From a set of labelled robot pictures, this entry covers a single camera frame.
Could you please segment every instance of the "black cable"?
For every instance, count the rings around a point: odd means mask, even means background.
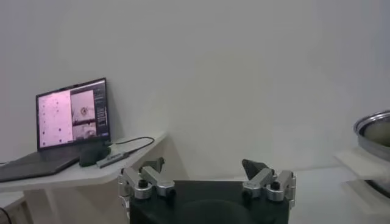
[[[116,144],[116,145],[122,145],[122,144],[126,144],[126,143],[129,143],[129,142],[137,141],[137,140],[140,140],[140,139],[150,139],[151,141],[150,141],[149,143],[147,143],[147,144],[141,146],[141,147],[138,147],[138,148],[136,148],[136,149],[133,149],[133,150],[131,150],[131,151],[129,151],[129,152],[125,152],[125,153],[124,153],[125,156],[129,156],[130,154],[135,153],[136,151],[138,151],[138,150],[140,150],[140,149],[143,149],[143,148],[145,148],[145,147],[147,147],[147,146],[153,144],[153,142],[155,141],[154,138],[145,136],[145,137],[139,137],[139,138],[130,139],[130,140],[127,140],[127,141],[124,141],[124,142],[117,142],[117,143],[115,143],[115,144]]]
[[[11,221],[10,215],[8,215],[8,212],[7,212],[4,208],[2,208],[2,207],[0,207],[0,210],[3,211],[3,213],[5,214],[5,216],[7,216],[8,223],[9,223],[9,224],[12,224],[12,221]]]

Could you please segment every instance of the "video feed on screen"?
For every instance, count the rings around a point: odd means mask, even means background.
[[[96,123],[73,126],[73,140],[83,140],[96,137]]]
[[[92,121],[95,119],[95,107],[92,90],[71,95],[71,101],[73,124],[77,124],[83,121]]]

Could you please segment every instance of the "image on laptop screen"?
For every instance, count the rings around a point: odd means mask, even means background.
[[[108,137],[105,80],[38,97],[40,148]]]

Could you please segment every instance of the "computer mouse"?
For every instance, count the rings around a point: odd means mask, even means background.
[[[80,154],[79,165],[81,167],[95,165],[97,161],[104,159],[111,153],[109,146],[100,146],[83,150]]]

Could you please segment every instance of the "stainless steel bowl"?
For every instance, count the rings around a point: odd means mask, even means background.
[[[353,129],[360,147],[390,161],[390,111],[371,114],[358,120]]]

